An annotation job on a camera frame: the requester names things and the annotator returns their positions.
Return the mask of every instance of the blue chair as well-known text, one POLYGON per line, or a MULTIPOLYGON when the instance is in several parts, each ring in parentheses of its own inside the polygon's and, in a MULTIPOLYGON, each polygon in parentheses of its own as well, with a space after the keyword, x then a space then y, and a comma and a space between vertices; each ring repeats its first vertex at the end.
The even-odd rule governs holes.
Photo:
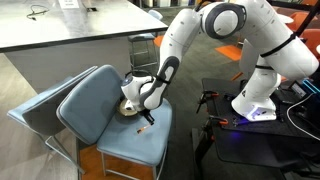
MULTIPOLYGON (((163 16, 158 11, 153 10, 153 9, 149 10, 148 14, 150 14, 154 18, 158 19, 159 21, 163 18, 163 16)), ((131 64, 132 69, 158 64, 158 61, 159 61, 158 60, 158 55, 157 55, 155 44, 153 42, 153 40, 156 37, 157 37, 157 33, 144 33, 144 34, 136 34, 136 35, 128 36, 128 41, 131 43, 131 51, 132 51, 132 53, 130 54, 131 59, 132 59, 132 64, 131 64), (135 42, 142 42, 142 41, 144 41, 146 43, 146 51, 135 52, 134 43, 135 42), (155 57, 156 57, 156 61, 136 66, 136 62, 135 62, 136 58, 135 58, 135 56, 138 55, 138 54, 148 53, 148 58, 150 60, 150 51, 149 51, 148 41, 152 41, 153 50, 154 50, 154 54, 155 54, 155 57)))
POLYGON ((148 122, 144 117, 123 116, 117 111, 122 98, 122 79, 116 70, 105 65, 81 81, 57 109, 57 116, 81 141, 88 145, 97 144, 101 152, 103 172, 136 179, 105 167, 104 154, 153 167, 164 162, 172 108, 167 100, 151 111, 155 124, 141 134, 137 130, 148 122))
POLYGON ((56 134, 65 129, 65 126, 56 116, 56 110, 72 88, 96 69, 97 67, 94 66, 76 77, 67 77, 65 80, 8 111, 7 114, 12 119, 32 130, 45 145, 71 161, 83 174, 85 171, 73 160, 55 137, 56 134))

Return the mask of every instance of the black cable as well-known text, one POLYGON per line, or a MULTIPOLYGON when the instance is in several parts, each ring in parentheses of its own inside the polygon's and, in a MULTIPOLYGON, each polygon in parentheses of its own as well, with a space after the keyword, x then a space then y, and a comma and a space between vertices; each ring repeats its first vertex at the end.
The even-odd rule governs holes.
POLYGON ((149 75, 149 76, 151 77, 151 82, 154 81, 154 77, 152 76, 152 73, 149 72, 149 71, 147 71, 147 70, 136 70, 136 69, 134 69, 134 70, 131 70, 131 71, 127 72, 127 73, 124 75, 124 77, 127 78, 129 74, 132 74, 132 75, 133 75, 134 72, 145 73, 145 74, 147 74, 147 75, 149 75))
POLYGON ((310 163, 313 167, 315 167, 315 168, 320 168, 320 166, 319 166, 319 165, 315 164, 315 163, 314 163, 314 162, 312 162, 312 161, 309 161, 309 163, 310 163))
POLYGON ((314 95, 314 93, 313 93, 313 94, 310 94, 307 98, 305 98, 305 99, 301 100, 300 102, 298 102, 298 103, 296 103, 296 104, 294 104, 294 105, 290 106, 290 107, 287 109, 287 117, 288 117, 289 121, 291 122, 291 124, 292 124, 294 127, 296 127, 297 129, 299 129, 300 131, 302 131, 302 132, 304 132, 304 133, 308 134, 309 136, 313 137, 314 139, 316 139, 316 140, 320 141, 320 138, 319 138, 319 137, 317 137, 317 136, 315 136, 315 135, 313 135, 313 134, 311 134, 311 133, 307 132, 306 130, 304 130, 304 129, 300 128, 299 126, 297 126, 297 125, 292 121, 292 119, 290 118, 290 115, 289 115, 289 112, 290 112, 290 110, 291 110, 292 108, 294 108, 294 107, 296 107, 296 106, 298 106, 298 105, 300 105, 300 104, 304 103, 304 102, 305 102, 305 101, 307 101, 307 100, 308 100, 312 95, 314 95))
POLYGON ((299 153, 300 157, 302 158, 302 160, 304 161, 304 163, 307 165, 307 169, 309 170, 309 172, 312 172, 312 169, 310 167, 309 161, 307 160, 307 158, 304 157, 304 155, 302 154, 302 152, 299 153))
POLYGON ((26 17, 28 19, 32 19, 34 21, 36 21, 37 19, 35 17, 32 17, 32 16, 39 15, 39 14, 44 15, 46 12, 50 11, 49 8, 47 8, 45 6, 42 6, 42 5, 31 5, 30 9, 31 9, 32 13, 28 14, 26 17), (41 8, 44 8, 44 10, 42 10, 40 12, 35 12, 35 10, 33 9, 34 7, 41 7, 41 8))
POLYGON ((216 0, 202 0, 202 1, 199 2, 199 4, 194 8, 194 10, 195 10, 196 12, 200 11, 202 4, 205 3, 205 2, 216 2, 216 0))
POLYGON ((83 3, 83 1, 81 1, 81 4, 85 9, 88 9, 87 6, 83 3))
POLYGON ((302 115, 300 115, 299 113, 295 113, 294 114, 295 116, 297 116, 299 119, 301 119, 301 120, 303 120, 304 122, 306 122, 306 123, 308 123, 310 126, 312 126, 312 128, 314 129, 314 130, 316 130, 317 132, 320 132, 320 129, 316 126, 316 125, 314 125, 313 123, 311 123, 309 120, 307 120, 306 118, 304 118, 302 115))

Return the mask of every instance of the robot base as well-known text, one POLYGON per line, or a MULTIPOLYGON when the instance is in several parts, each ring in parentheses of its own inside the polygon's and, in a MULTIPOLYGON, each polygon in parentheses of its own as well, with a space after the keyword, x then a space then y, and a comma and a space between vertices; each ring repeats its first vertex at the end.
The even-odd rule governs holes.
POLYGON ((244 100, 242 97, 240 95, 231 102, 232 108, 238 114, 251 122, 276 120, 276 107, 270 98, 263 101, 241 103, 244 100))

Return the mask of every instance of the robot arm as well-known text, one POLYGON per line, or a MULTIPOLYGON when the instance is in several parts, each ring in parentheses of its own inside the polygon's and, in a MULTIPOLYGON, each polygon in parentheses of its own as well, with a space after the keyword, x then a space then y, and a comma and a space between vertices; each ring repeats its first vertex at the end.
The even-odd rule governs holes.
POLYGON ((161 105, 163 93, 177 72, 184 54, 201 30, 212 38, 222 39, 239 30, 244 21, 244 8, 235 4, 212 3, 198 12, 192 9, 181 10, 162 40, 160 66, 155 80, 150 81, 150 77, 133 77, 126 80, 122 86, 133 108, 143 111, 161 105))
POLYGON ((183 9, 164 35, 156 77, 132 77, 124 81, 122 90, 135 110, 148 114, 161 105, 163 93, 177 72, 184 54, 201 31, 213 39, 223 39, 240 31, 254 50, 261 54, 257 67, 263 70, 257 71, 254 81, 249 81, 245 92, 242 91, 232 102, 233 108, 245 117, 259 114, 252 109, 265 111, 266 108, 257 107, 264 106, 265 99, 269 98, 279 83, 277 73, 298 79, 311 75, 318 67, 317 59, 298 37, 291 36, 292 32, 265 0, 238 0, 236 4, 215 2, 200 10, 183 9), (268 73, 268 68, 277 73, 268 73), (264 83, 261 77, 269 80, 269 85, 260 86, 264 83), (254 102, 256 107, 252 108, 253 104, 247 101, 254 102))

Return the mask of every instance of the gray floor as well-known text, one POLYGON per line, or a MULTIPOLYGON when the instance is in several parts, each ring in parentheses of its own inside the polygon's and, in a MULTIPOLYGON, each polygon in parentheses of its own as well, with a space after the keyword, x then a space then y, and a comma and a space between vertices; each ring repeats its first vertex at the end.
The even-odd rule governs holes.
MULTIPOLYGON (((163 22, 170 24, 180 9, 159 9, 163 22)), ((196 114, 197 100, 201 94, 201 79, 206 77, 230 79, 239 71, 238 63, 217 53, 214 48, 235 44, 236 36, 223 41, 199 35, 170 85, 166 98, 174 105, 173 123, 168 156, 161 179, 193 179, 191 128, 199 128, 205 122, 205 107, 196 114)), ((28 129, 6 116, 36 93, 0 54, 0 179, 77 179, 76 169, 58 154, 46 149, 28 129)), ((59 139, 68 151, 76 155, 75 139, 64 131, 59 139)), ((214 146, 203 160, 205 179, 281 179, 275 169, 225 163, 220 161, 214 146)))

